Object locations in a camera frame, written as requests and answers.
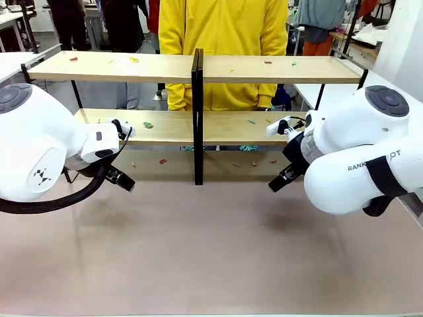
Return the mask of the wooden black-framed shelf unit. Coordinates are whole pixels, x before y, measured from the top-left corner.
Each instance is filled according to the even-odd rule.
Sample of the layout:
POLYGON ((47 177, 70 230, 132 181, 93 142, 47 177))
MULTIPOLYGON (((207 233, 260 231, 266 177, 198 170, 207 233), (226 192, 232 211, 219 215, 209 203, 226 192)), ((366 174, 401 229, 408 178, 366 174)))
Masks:
MULTIPOLYGON (((362 88, 368 69, 346 56, 334 52, 329 56, 245 56, 204 55, 205 84, 356 84, 362 88)), ((266 118, 276 120, 279 112, 204 112, 203 146, 264 145, 282 146, 286 137, 268 139, 266 118)))
POLYGON ((115 110, 112 117, 129 121, 136 128, 132 142, 136 145, 193 145, 194 182, 201 185, 204 179, 203 152, 203 77, 204 51, 194 55, 153 55, 108 52, 63 51, 25 71, 26 79, 112 82, 112 83, 185 83, 193 88, 192 113, 178 112, 168 127, 153 122, 146 129, 147 112, 134 114, 115 110), (130 58, 139 59, 132 63, 130 58))

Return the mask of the grey hanging garment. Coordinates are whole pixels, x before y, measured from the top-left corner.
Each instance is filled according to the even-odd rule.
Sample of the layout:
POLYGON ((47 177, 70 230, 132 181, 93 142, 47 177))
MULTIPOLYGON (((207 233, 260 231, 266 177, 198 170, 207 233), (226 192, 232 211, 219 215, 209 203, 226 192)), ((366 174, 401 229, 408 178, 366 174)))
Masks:
POLYGON ((292 26, 332 30, 340 26, 351 0, 299 0, 292 26))

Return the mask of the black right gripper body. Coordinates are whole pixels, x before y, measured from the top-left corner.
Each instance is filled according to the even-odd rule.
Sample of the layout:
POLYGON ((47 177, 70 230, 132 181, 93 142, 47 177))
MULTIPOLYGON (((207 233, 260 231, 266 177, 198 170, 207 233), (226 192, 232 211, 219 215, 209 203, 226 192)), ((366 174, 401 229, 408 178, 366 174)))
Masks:
POLYGON ((295 164, 300 172, 306 172, 309 163, 301 152, 301 142, 304 138, 303 132, 297 133, 296 136, 288 140, 287 145, 284 147, 282 153, 289 160, 290 164, 295 164))

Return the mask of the dark blue cloth item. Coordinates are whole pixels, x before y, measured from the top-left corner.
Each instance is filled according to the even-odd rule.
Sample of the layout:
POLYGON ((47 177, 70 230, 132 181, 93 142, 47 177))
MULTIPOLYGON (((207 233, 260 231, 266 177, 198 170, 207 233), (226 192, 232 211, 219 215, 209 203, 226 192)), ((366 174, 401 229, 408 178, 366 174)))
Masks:
POLYGON ((280 111, 291 111, 291 96, 283 85, 278 85, 275 96, 272 98, 272 107, 280 111))

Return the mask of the orange hanging garment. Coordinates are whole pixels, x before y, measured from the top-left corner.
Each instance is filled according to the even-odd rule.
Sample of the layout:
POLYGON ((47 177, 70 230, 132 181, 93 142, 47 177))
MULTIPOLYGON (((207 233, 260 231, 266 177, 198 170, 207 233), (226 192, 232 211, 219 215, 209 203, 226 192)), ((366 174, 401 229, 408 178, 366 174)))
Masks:
POLYGON ((304 37, 303 56, 328 56, 330 54, 334 38, 329 34, 329 30, 306 26, 304 37))

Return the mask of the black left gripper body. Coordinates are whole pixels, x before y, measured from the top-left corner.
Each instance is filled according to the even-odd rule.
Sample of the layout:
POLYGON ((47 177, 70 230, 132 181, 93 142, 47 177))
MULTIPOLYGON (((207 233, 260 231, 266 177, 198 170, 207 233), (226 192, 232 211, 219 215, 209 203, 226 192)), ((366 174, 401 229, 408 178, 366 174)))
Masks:
POLYGON ((71 181, 69 171, 76 171, 85 177, 93 178, 96 176, 101 166, 105 167, 105 175, 107 175, 108 167, 112 165, 112 162, 115 160, 115 158, 116 155, 110 155, 105 158, 101 158, 96 162, 87 163, 81 158, 80 155, 73 155, 72 157, 69 157, 65 160, 65 178, 67 181, 71 181))

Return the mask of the black clothes rack pole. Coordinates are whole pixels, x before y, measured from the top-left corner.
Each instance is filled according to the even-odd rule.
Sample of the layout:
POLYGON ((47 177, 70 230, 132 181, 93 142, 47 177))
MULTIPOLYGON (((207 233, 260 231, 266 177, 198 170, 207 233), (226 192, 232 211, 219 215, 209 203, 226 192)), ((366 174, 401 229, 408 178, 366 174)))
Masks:
POLYGON ((351 23, 350 23, 350 28, 348 30, 346 41, 344 43, 343 50, 342 50, 342 53, 344 54, 344 56, 341 57, 341 59, 346 59, 346 56, 348 55, 348 48, 349 48, 349 45, 350 45, 350 42, 351 42, 351 39, 352 39, 352 36, 353 36, 353 33, 354 33, 354 28, 355 28, 355 25, 356 25, 356 21, 358 19, 362 0, 354 0, 354 4, 355 4, 354 15, 352 17, 352 20, 351 20, 351 23))

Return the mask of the person in yellow hoodie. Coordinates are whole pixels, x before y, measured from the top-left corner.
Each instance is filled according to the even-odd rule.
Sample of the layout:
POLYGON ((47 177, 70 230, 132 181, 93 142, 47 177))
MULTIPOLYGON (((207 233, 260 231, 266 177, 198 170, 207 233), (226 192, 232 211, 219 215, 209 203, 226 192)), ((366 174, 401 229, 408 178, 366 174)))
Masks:
MULTIPOLYGON (((159 45, 162 54, 286 54, 288 0, 160 0, 159 45)), ((192 87, 166 84, 170 111, 191 111, 192 87)), ((206 84, 204 108, 253 111, 271 107, 276 84, 206 84)))

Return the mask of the bystander in dark clothes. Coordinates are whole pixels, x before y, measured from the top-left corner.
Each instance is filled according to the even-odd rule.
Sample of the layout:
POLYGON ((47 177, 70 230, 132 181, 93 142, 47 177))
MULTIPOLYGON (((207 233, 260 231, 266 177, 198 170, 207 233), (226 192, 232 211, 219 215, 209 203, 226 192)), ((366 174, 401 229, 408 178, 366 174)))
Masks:
POLYGON ((100 0, 113 52, 137 53, 144 41, 139 9, 148 17, 145 0, 100 0))

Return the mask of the bystander in black clothes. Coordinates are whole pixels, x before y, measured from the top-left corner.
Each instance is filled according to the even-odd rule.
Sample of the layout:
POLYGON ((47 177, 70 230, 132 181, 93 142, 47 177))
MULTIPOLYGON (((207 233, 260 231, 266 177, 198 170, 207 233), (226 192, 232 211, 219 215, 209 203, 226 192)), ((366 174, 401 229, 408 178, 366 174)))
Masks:
POLYGON ((50 6, 61 49, 87 51, 83 0, 46 0, 50 6))

